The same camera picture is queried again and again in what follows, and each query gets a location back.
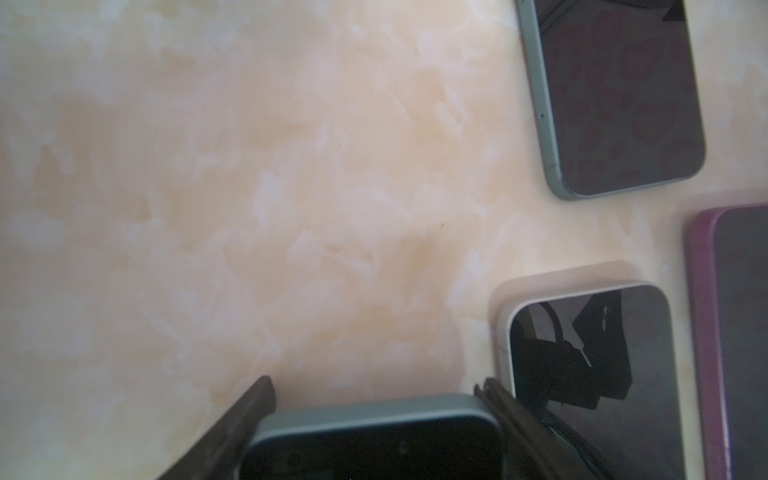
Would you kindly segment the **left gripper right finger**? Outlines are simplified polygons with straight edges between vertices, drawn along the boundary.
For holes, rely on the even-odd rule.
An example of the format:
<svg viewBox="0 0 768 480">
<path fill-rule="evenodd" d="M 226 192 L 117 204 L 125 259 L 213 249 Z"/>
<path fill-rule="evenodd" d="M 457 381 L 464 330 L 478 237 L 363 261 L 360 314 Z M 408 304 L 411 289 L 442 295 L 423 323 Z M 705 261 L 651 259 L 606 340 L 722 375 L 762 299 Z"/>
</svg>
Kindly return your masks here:
<svg viewBox="0 0 768 480">
<path fill-rule="evenodd" d="M 530 412 L 495 378 L 474 386 L 503 436 L 508 479 L 610 479 L 601 454 L 547 409 Z"/>
</svg>

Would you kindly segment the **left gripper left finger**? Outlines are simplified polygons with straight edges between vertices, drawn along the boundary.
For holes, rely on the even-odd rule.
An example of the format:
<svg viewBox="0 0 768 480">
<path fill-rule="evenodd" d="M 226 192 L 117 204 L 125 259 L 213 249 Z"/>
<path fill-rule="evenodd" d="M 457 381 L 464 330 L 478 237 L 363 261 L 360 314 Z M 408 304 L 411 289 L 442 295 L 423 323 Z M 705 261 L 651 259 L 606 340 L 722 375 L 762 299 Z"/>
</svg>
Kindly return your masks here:
<svg viewBox="0 0 768 480">
<path fill-rule="evenodd" d="M 158 480 L 233 479 L 257 426 L 275 409 L 273 382 L 261 376 Z"/>
</svg>

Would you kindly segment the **black phone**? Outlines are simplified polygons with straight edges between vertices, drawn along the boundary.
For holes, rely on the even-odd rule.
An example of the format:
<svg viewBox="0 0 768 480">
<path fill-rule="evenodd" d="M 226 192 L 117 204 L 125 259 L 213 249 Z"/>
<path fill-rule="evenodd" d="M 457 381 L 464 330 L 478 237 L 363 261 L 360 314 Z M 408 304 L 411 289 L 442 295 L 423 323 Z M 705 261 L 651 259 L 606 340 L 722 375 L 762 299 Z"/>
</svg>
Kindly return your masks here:
<svg viewBox="0 0 768 480">
<path fill-rule="evenodd" d="M 686 476 L 669 303 L 634 281 L 508 299 L 504 387 L 589 479 Z"/>
<path fill-rule="evenodd" d="M 767 476 L 767 207 L 700 212 L 686 236 L 705 474 Z"/>
<path fill-rule="evenodd" d="M 501 479 L 502 434 L 485 404 L 445 394 L 276 412 L 237 479 Z"/>
<path fill-rule="evenodd" d="M 517 5 L 546 182 L 586 200 L 689 179 L 706 142 L 680 1 Z"/>
</svg>

